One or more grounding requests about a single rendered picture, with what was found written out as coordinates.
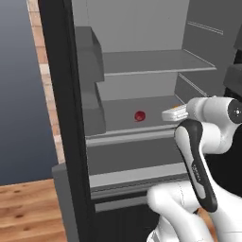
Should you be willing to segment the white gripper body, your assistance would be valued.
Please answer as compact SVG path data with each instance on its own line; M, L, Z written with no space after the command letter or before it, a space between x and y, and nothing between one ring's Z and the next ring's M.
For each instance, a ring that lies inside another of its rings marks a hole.
M181 105L162 112L162 119L164 121L180 121L187 117L186 106Z

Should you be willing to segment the grey fridge shelf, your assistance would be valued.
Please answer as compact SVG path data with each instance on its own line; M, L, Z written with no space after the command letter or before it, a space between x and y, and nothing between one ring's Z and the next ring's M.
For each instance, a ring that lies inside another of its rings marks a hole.
M104 53L106 76L216 70L209 61L187 50Z
M100 147L172 137L177 122L164 121L162 112L181 105L184 103L176 95L104 101L106 132L87 136L86 145ZM142 122L134 120L138 111L146 113Z

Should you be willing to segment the grey fridge drawer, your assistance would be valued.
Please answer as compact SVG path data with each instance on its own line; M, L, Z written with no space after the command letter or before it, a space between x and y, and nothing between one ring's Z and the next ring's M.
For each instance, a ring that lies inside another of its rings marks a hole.
M172 138L88 148L92 189L185 174Z

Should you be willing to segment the black fridge with grey interior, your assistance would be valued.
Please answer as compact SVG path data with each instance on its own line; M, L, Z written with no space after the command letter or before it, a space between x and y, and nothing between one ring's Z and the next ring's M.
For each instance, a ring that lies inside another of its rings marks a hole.
M77 47L85 139L106 132L104 101L176 95L184 105L195 97L212 96L231 97L242 103L242 0L71 0L71 3L76 39L82 37L85 27L90 27L102 54L97 58ZM216 70L117 76L104 73L104 53L179 49L209 61ZM214 181L240 198L241 130L242 124L227 152L204 156ZM91 189L97 197L105 198L113 188L123 194L136 188L142 202L147 204L150 187L188 179L186 170L176 176ZM214 242L218 242L208 212L199 207L194 213L204 220Z

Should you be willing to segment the black fridge door with bins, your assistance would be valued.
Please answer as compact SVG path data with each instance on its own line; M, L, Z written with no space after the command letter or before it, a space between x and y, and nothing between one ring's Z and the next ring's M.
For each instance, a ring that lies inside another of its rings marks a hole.
M81 89L78 73L80 46L101 58L100 44L90 27L75 37L71 0L38 0L45 47L60 124L79 242L100 242L91 199Z

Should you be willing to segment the red round fruit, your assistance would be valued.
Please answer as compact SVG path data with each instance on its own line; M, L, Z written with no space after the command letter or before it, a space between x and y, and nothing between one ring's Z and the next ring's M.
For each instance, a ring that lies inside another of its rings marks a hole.
M138 112L136 112L135 115L134 115L134 120L135 120L136 122L142 122L142 121L144 121L145 119L146 119L146 113L143 112L143 111L138 111Z

